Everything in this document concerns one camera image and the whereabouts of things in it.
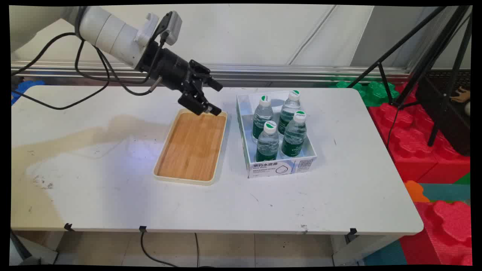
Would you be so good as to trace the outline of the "bare person hand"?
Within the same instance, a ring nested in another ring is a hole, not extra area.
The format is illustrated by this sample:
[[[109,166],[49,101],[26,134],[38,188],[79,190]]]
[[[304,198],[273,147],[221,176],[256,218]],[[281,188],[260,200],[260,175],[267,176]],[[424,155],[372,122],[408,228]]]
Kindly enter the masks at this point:
[[[470,97],[471,97],[471,91],[463,88],[462,86],[460,86],[456,90],[456,95],[451,96],[450,100],[452,102],[456,102],[456,103],[460,103],[460,104],[466,104],[470,101]]]

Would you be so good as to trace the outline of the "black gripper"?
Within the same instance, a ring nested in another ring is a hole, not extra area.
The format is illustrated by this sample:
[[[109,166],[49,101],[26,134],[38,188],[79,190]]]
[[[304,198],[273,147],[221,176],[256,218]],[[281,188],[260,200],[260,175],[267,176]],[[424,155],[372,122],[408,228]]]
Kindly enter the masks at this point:
[[[182,91],[178,103],[196,115],[209,113],[218,116],[222,109],[209,103],[203,91],[192,90],[187,78],[192,72],[192,77],[200,79],[203,84],[207,84],[215,91],[223,88],[220,82],[210,75],[210,69],[204,65],[190,60],[189,65],[186,60],[171,52],[167,48],[162,48],[156,41],[150,41],[140,59],[140,71],[148,72],[147,78],[155,82],[148,91],[153,91],[158,84],[163,84],[171,90]]]

